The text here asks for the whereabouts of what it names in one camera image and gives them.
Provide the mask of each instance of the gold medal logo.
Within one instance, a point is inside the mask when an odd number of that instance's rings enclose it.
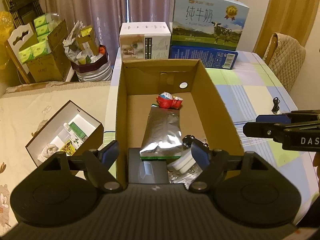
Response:
[[[231,18],[231,21],[235,20],[235,16],[237,15],[238,9],[234,5],[230,5],[226,9],[227,15],[225,16],[226,19]]]

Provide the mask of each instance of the checkered tablecloth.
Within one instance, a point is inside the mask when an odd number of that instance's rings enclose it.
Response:
[[[241,138],[244,150],[255,151],[280,171],[301,193],[302,204],[298,221],[318,195],[318,181],[312,166],[314,153],[283,150],[272,139],[248,138],[242,132],[246,122],[254,121],[259,114],[272,114],[273,98],[280,99],[279,113],[297,110],[282,84],[255,53],[238,51],[233,70],[210,69],[207,72],[217,87]],[[121,70],[118,51],[108,98],[104,144],[115,138],[116,101]],[[115,175],[115,165],[111,168]]]

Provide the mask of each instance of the silver foil bag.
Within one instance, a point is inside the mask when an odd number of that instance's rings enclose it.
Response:
[[[152,106],[140,157],[142,159],[179,158],[183,151],[179,123],[180,111]]]

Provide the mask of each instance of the person's hand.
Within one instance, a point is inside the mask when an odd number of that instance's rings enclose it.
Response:
[[[318,179],[320,179],[320,153],[316,153],[312,164],[314,167],[317,167],[317,176],[318,176]]]

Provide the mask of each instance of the screw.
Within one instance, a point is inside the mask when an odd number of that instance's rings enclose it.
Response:
[[[208,185],[203,181],[196,181],[191,184],[191,187],[195,190],[204,190]]]
[[[116,190],[120,187],[120,184],[116,181],[109,181],[106,182],[103,186],[105,189]]]

